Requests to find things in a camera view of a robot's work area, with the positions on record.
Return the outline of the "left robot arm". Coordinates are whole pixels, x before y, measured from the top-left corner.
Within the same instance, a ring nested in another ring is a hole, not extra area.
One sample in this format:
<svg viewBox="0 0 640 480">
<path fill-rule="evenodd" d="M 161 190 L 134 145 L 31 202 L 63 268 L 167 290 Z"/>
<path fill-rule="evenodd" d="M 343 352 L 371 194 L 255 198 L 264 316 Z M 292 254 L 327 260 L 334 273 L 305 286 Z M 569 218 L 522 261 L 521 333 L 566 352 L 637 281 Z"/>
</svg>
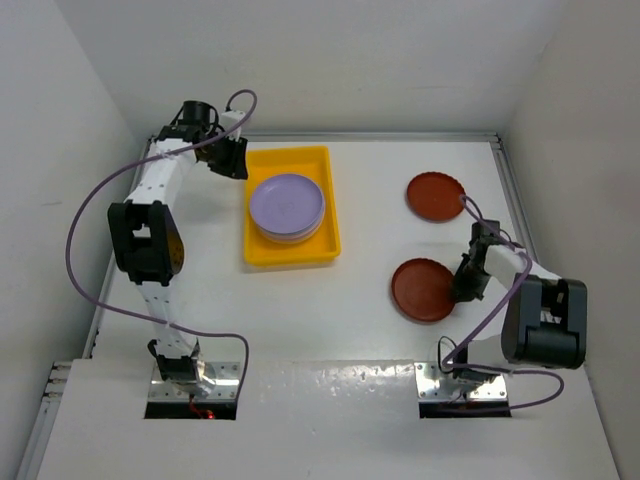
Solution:
<svg viewBox="0 0 640 480">
<path fill-rule="evenodd" d="M 223 113 L 199 101 L 186 101 L 150 147 L 137 186 L 110 205 L 107 218 L 116 263 L 137 287 L 155 320 L 148 349 L 161 377 L 178 385 L 201 383 L 204 363 L 198 338 L 174 329 L 172 283 L 183 269 L 185 247 L 171 209 L 185 178 L 197 163 L 234 180 L 248 177 L 247 141 L 238 122 L 245 112 L 227 107 Z"/>
</svg>

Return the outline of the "lilac plate front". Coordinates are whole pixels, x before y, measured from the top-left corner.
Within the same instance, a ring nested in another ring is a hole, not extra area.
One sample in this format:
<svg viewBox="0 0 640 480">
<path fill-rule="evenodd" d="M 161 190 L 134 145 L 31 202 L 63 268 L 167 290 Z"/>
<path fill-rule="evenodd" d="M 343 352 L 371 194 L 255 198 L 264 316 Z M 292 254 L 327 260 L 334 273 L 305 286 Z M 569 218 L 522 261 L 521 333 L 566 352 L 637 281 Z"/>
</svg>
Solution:
<svg viewBox="0 0 640 480">
<path fill-rule="evenodd" d="M 292 240 L 313 235 L 323 220 L 323 215 L 314 218 L 259 217 L 251 219 L 251 223 L 267 238 Z"/>
</svg>

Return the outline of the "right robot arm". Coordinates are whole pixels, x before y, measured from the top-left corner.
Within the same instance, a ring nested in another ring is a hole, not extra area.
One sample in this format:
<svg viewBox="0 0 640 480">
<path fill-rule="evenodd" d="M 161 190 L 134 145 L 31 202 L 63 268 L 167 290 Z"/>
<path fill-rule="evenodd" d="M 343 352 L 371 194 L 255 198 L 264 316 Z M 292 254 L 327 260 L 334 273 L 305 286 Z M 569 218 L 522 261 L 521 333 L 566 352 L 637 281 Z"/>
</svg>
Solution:
<svg viewBox="0 0 640 480">
<path fill-rule="evenodd" d="M 547 374 L 583 365 L 588 309 L 584 282 L 546 270 L 501 235 L 499 222 L 479 220 L 471 227 L 469 250 L 454 274 L 451 299 L 456 304 L 481 300 L 492 279 L 506 290 L 504 297 L 439 360 L 444 373 L 473 385 L 508 373 Z"/>
</svg>

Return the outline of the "blue plate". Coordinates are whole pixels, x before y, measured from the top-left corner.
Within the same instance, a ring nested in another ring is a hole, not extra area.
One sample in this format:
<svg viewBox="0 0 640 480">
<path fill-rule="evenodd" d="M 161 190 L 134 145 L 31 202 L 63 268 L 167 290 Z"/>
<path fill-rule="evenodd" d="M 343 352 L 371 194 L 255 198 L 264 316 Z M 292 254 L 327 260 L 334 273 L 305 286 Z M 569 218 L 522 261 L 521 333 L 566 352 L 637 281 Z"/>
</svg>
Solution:
<svg viewBox="0 0 640 480">
<path fill-rule="evenodd" d="M 307 239 L 313 237 L 315 235 L 315 233 L 320 229 L 320 226 L 317 225 L 314 228 L 305 230 L 305 231 L 300 231 L 297 233 L 293 233 L 293 234 L 277 234 L 277 233 L 273 233 L 270 232 L 268 230 L 262 229 L 261 227 L 258 228 L 258 232 L 266 239 L 275 242 L 275 243 L 279 243 L 279 244 L 298 244 L 301 242 L 306 241 Z"/>
</svg>

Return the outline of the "brown plate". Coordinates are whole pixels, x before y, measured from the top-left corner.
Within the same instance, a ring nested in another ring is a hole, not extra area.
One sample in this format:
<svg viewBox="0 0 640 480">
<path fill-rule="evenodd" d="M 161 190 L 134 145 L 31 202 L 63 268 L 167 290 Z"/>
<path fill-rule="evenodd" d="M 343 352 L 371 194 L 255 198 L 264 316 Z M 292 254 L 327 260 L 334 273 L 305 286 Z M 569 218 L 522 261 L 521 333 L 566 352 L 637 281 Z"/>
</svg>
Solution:
<svg viewBox="0 0 640 480">
<path fill-rule="evenodd" d="M 460 197 L 465 195 L 463 185 L 442 172 L 420 173 L 408 184 L 406 201 L 418 217 L 436 223 L 448 222 L 463 210 Z"/>
<path fill-rule="evenodd" d="M 453 273 L 428 258 L 402 263 L 391 277 L 390 292 L 397 309 L 408 319 L 424 324 L 446 318 L 454 309 Z"/>
</svg>

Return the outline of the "lilac plate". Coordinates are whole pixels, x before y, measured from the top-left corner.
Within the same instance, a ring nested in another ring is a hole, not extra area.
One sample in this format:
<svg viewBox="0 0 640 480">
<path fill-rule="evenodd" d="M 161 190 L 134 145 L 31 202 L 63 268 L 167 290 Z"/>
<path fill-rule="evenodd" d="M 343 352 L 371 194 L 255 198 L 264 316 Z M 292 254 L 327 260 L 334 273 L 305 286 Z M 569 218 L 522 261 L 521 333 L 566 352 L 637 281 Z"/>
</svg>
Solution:
<svg viewBox="0 0 640 480">
<path fill-rule="evenodd" d="M 313 235 L 323 220 L 323 215 L 314 218 L 259 217 L 251 219 L 251 223 L 267 238 L 292 240 Z"/>
<path fill-rule="evenodd" d="M 249 213 L 261 229 L 287 235 L 309 229 L 324 215 L 326 200 L 320 186 L 294 173 L 262 181 L 249 199 Z"/>
</svg>

